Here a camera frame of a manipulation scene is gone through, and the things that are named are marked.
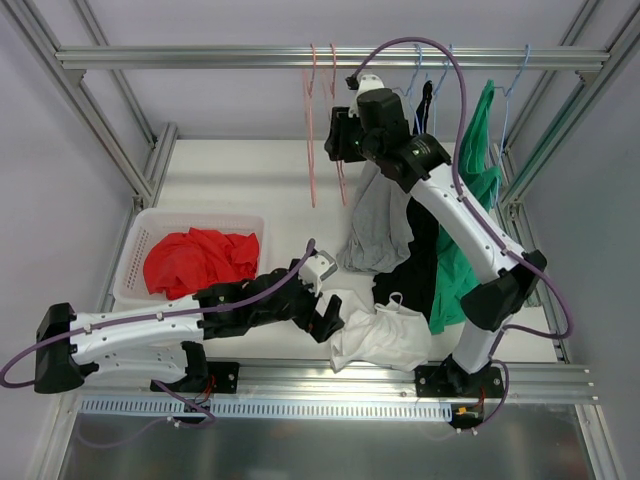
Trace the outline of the red tank top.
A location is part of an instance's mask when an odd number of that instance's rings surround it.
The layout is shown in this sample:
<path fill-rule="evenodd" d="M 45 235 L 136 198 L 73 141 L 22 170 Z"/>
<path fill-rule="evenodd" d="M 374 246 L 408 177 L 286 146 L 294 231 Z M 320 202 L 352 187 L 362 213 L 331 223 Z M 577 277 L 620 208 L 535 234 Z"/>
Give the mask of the red tank top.
<path fill-rule="evenodd" d="M 143 264 L 147 291 L 175 300 L 219 283 L 253 279 L 260 244 L 254 233 L 191 228 L 166 235 Z"/>

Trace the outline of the black tank top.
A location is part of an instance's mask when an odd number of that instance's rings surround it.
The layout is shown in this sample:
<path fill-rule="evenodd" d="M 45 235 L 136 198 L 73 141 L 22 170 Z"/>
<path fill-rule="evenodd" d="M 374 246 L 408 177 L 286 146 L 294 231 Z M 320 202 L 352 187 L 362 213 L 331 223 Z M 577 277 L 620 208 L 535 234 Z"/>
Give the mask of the black tank top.
<path fill-rule="evenodd" d="M 391 295 L 400 294 L 404 307 L 430 318 L 436 291 L 440 225 L 422 204 L 388 178 L 384 167 L 378 168 L 376 178 L 386 188 L 388 199 L 383 204 L 389 208 L 388 237 L 395 250 L 396 264 L 391 271 L 374 276 L 373 298 L 386 304 Z"/>

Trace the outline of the white tank top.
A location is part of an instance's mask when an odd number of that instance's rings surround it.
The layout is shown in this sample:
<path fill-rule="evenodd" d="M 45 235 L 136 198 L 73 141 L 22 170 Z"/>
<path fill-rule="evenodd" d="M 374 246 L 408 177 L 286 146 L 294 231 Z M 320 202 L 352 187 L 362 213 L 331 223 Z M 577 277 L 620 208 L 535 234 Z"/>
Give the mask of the white tank top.
<path fill-rule="evenodd" d="M 427 362 L 432 336 L 425 316 L 401 304 L 394 292 L 385 304 L 368 307 L 353 290 L 330 290 L 342 305 L 344 326 L 329 339 L 329 362 L 334 372 L 356 361 L 410 372 Z"/>

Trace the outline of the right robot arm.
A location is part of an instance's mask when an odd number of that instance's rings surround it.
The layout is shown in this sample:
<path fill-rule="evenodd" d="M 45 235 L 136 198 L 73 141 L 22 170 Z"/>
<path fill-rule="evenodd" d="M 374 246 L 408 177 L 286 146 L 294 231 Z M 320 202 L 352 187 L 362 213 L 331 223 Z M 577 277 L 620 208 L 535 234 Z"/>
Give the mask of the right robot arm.
<path fill-rule="evenodd" d="M 546 267 L 544 255 L 527 252 L 508 237 L 463 185 L 434 136 L 412 134 L 401 99 L 389 88 L 360 93 L 351 106 L 333 108 L 325 150 L 333 161 L 375 163 L 435 217 L 468 259 L 479 283 L 461 300 L 466 324 L 429 381 L 461 397 L 476 392 L 500 332 L 511 325 Z"/>

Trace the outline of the grey tank top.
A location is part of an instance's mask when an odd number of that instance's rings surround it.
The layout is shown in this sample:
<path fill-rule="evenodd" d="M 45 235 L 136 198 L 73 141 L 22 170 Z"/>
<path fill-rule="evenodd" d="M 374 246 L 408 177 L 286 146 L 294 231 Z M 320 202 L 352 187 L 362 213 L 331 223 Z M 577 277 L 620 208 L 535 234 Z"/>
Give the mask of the grey tank top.
<path fill-rule="evenodd" d="M 350 272 L 390 273 L 410 256 L 410 195 L 367 162 L 361 172 L 346 243 L 338 263 Z"/>

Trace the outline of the pink hanger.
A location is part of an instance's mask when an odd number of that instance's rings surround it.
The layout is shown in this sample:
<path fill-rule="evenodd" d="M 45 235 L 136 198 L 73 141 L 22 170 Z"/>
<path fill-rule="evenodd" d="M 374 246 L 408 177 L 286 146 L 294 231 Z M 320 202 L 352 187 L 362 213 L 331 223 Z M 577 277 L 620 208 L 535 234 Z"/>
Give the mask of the pink hanger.
<path fill-rule="evenodd" d="M 336 99 L 336 76 L 337 76 L 337 52 L 333 43 L 329 44 L 331 51 L 331 70 L 323 71 L 322 89 L 324 97 L 324 105 L 327 112 L 328 120 L 331 120 L 332 109 L 335 106 Z M 342 161 L 334 163 L 336 168 L 337 181 L 340 191 L 341 202 L 344 207 L 348 205 L 347 183 L 344 174 L 344 165 Z"/>
<path fill-rule="evenodd" d="M 317 187 L 315 177 L 315 147 L 314 147 L 314 114 L 313 114 L 313 92 L 317 68 L 316 48 L 310 45 L 311 69 L 302 71 L 302 87 L 304 100 L 304 119 L 306 128 L 306 151 L 310 188 L 311 207 L 317 206 Z"/>

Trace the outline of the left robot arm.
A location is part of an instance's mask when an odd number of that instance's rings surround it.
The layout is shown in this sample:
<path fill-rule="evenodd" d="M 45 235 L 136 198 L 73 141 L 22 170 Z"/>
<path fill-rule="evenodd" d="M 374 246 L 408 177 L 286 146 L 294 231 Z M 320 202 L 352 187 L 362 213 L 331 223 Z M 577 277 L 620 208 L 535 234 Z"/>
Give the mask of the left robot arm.
<path fill-rule="evenodd" d="M 158 380 L 174 391 L 194 392 L 208 378 L 203 343 L 241 337 L 250 329 L 292 321 L 316 342 L 343 328 L 343 301 L 315 293 L 311 283 L 276 269 L 254 280 L 218 283 L 154 307 L 111 314 L 77 313 L 68 303 L 50 306 L 36 340 L 34 390 L 57 394 L 87 379 Z"/>

